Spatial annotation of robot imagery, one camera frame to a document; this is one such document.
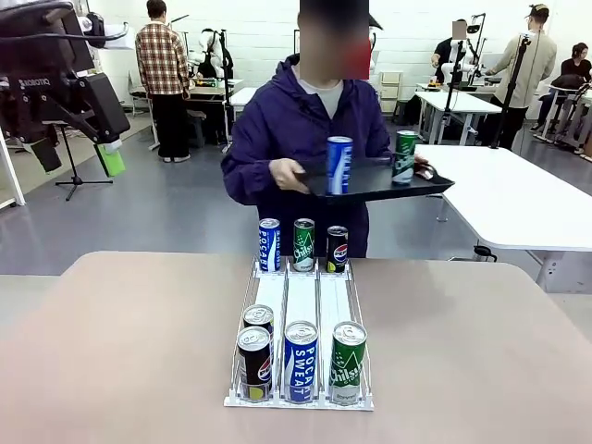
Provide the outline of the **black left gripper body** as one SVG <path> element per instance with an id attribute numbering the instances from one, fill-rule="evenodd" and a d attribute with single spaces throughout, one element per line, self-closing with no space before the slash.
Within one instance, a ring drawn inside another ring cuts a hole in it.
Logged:
<path id="1" fill-rule="evenodd" d="M 34 143 L 51 122 L 74 125 L 91 109 L 78 72 L 93 61 L 72 4 L 1 8 L 1 127 Z"/>

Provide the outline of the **person's right hand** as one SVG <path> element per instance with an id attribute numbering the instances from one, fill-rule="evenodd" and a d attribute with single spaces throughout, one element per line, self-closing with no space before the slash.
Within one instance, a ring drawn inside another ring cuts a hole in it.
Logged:
<path id="1" fill-rule="evenodd" d="M 281 158 L 269 163 L 269 171 L 277 186 L 283 191 L 308 193 L 308 188 L 300 181 L 304 168 L 295 160 Z"/>

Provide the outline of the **person's left hand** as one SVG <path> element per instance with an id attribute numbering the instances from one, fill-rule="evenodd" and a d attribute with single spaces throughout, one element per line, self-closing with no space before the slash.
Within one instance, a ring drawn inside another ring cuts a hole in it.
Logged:
<path id="1" fill-rule="evenodd" d="M 432 180 L 438 174 L 436 169 L 419 154 L 414 156 L 413 170 L 415 176 L 421 177 L 425 180 Z"/>

